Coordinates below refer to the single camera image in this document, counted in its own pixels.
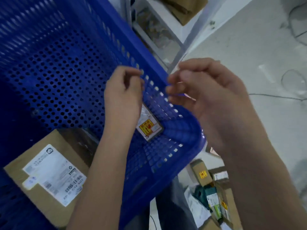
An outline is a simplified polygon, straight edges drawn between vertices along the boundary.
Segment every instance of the hand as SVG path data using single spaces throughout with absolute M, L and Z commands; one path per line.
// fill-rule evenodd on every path
M 104 102 L 105 130 L 118 137 L 132 137 L 142 108 L 142 72 L 132 67 L 118 66 L 106 84 Z
M 219 61 L 181 62 L 168 82 L 169 101 L 187 108 L 198 119 L 208 142 L 221 156 L 270 144 L 243 82 Z M 178 96 L 183 93 L 192 99 Z

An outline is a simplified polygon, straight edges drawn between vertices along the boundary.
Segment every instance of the yellow warning label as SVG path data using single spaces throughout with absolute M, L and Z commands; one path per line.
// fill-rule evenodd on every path
M 228 210 L 228 207 L 227 207 L 227 205 L 226 205 L 225 202 L 221 202 L 221 205 L 222 205 L 223 208 L 225 208 L 226 210 Z
M 150 134 L 153 133 L 151 128 L 154 126 L 152 121 L 150 119 L 146 120 L 144 123 L 142 123 L 139 128 L 144 132 L 144 134 L 148 137 Z
M 199 176 L 200 176 L 201 178 L 205 178 L 205 177 L 208 176 L 208 175 L 207 175 L 207 172 L 204 170 L 204 171 L 201 171 L 201 172 L 199 173 Z

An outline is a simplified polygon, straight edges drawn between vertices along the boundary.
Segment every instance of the right hand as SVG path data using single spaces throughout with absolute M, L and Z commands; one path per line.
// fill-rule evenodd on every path
M 168 82 L 169 101 L 198 119 L 208 142 L 221 156 L 271 144 L 242 80 L 219 61 L 181 62 Z M 179 95 L 183 93 L 193 99 Z

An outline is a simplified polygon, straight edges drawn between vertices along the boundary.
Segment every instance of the forearm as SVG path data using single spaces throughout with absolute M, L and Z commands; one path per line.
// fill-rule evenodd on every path
M 268 140 L 224 155 L 243 229 L 305 229 L 306 212 Z
M 118 229 L 130 140 L 105 128 L 68 230 Z

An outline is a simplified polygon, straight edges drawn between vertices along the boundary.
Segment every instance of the perforated basket wall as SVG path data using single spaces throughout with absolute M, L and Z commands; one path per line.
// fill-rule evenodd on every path
M 89 127 L 101 137 L 103 93 L 113 70 L 122 64 L 144 71 L 143 101 L 164 131 L 149 143 L 137 131 L 133 136 L 122 228 L 202 149 L 197 120 L 168 102 L 167 74 L 107 0 L 0 0 L 0 21 L 2 166 L 56 128 Z M 0 188 L 18 190 L 5 175 L 0 179 Z M 0 195 L 0 211 L 22 203 Z M 31 224 L 26 215 L 20 218 Z M 41 215 L 33 218 L 46 223 Z M 11 214 L 0 212 L 2 219 L 0 229 L 14 226 Z

